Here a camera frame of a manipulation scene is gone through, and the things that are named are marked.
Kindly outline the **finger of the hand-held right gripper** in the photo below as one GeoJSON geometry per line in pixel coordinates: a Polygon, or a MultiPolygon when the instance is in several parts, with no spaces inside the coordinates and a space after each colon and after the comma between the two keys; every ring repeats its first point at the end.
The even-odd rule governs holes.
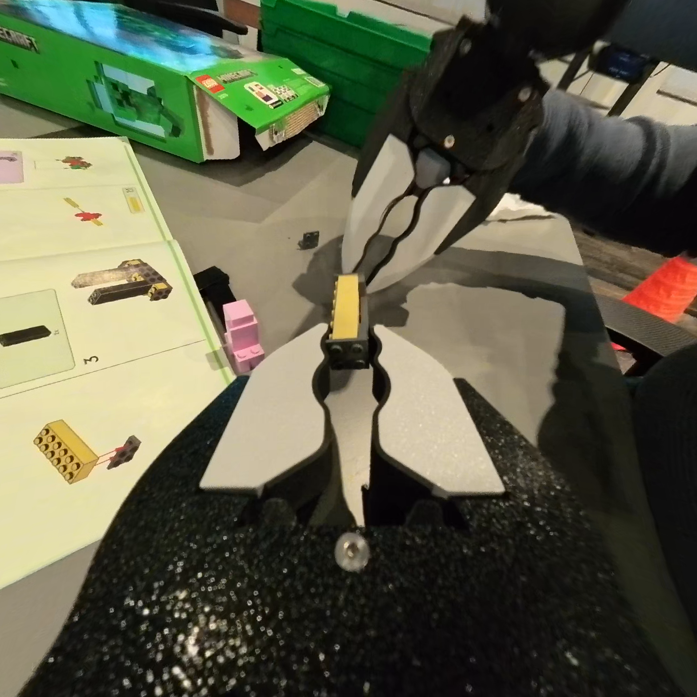
{"type": "Polygon", "coordinates": [[[406,194],[414,175],[408,146],[396,136],[388,135],[351,198],[342,241],[343,273],[355,272],[370,238],[379,231],[388,207],[406,194]]]}
{"type": "Polygon", "coordinates": [[[429,262],[459,220],[475,202],[462,186],[432,188],[415,211],[415,224],[396,243],[394,253],[371,277],[371,289],[387,289],[429,262]]]}

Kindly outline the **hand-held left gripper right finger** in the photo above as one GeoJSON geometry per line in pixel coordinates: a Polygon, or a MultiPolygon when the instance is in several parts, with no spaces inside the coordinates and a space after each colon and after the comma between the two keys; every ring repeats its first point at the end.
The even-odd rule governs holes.
{"type": "Polygon", "coordinates": [[[373,337],[376,453],[437,498],[503,495],[449,370],[386,326],[375,325],[373,337]]]}

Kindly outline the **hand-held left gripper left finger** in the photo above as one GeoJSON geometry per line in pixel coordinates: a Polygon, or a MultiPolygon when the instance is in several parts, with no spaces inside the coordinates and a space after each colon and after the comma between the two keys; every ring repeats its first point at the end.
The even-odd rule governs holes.
{"type": "Polygon", "coordinates": [[[317,324],[253,369],[199,487],[261,497],[327,445],[317,378],[327,324],[317,324]]]}

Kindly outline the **yellow and black brick assembly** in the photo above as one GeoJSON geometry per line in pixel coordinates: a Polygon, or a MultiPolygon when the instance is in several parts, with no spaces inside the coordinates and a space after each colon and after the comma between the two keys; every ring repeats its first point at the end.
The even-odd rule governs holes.
{"type": "Polygon", "coordinates": [[[370,322],[364,278],[335,278],[333,305],[323,347],[333,371],[363,370],[370,361],[370,322]]]}

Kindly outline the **person's right forearm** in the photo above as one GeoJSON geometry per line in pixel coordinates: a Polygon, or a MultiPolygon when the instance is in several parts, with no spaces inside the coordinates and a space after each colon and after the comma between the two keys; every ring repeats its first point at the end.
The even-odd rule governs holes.
{"type": "Polygon", "coordinates": [[[608,117],[551,90],[509,192],[587,231],[696,257],[696,125],[608,117]]]}

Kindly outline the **pink pig brick figure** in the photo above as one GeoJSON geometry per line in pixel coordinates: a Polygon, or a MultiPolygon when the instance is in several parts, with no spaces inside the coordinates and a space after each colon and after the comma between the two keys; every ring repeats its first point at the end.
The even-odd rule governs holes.
{"type": "Polygon", "coordinates": [[[236,375],[247,374],[264,361],[258,320],[248,301],[223,305],[224,348],[236,375]]]}

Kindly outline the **stack of green storage bins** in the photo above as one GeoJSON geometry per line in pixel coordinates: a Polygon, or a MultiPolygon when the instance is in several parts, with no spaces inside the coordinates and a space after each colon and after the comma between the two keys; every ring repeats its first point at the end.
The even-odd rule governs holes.
{"type": "Polygon", "coordinates": [[[360,148],[407,68],[420,65],[433,34],[449,28],[378,1],[261,1],[260,46],[330,87],[317,131],[360,148]]]}

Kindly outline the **long black brick block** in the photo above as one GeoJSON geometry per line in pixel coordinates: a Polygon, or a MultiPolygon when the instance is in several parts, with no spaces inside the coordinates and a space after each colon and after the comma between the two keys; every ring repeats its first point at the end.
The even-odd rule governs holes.
{"type": "Polygon", "coordinates": [[[193,279],[219,334],[224,335],[227,331],[224,306],[237,301],[229,284],[229,275],[217,266],[210,266],[193,274],[193,279]]]}

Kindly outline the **orange ribbed object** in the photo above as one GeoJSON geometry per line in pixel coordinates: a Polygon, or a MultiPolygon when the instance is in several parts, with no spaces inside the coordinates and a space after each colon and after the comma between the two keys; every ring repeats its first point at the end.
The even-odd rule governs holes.
{"type": "Polygon", "coordinates": [[[696,298],[696,258],[685,254],[671,258],[623,302],[675,324],[696,298]]]}

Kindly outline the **person's dark knitted sweater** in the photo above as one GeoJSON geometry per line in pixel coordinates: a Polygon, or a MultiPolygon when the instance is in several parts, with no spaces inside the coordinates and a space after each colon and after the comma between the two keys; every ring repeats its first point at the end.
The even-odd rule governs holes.
{"type": "Polygon", "coordinates": [[[633,440],[650,522],[636,581],[649,637],[686,696],[696,695],[696,345],[636,379],[633,440]]]}

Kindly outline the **instruction booklet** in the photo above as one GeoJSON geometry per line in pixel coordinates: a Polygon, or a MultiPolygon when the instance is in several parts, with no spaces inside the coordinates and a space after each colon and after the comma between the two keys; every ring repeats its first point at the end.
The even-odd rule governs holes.
{"type": "Polygon", "coordinates": [[[233,380],[122,138],[1,140],[1,588],[100,540],[233,380]]]}

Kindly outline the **green toy box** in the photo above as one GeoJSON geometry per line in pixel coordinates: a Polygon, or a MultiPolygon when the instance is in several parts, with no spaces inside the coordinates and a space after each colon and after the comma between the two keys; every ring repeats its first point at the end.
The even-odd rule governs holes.
{"type": "Polygon", "coordinates": [[[1,93],[201,163],[263,151],[326,112],[330,87],[204,8],[166,1],[2,1],[1,93]]]}

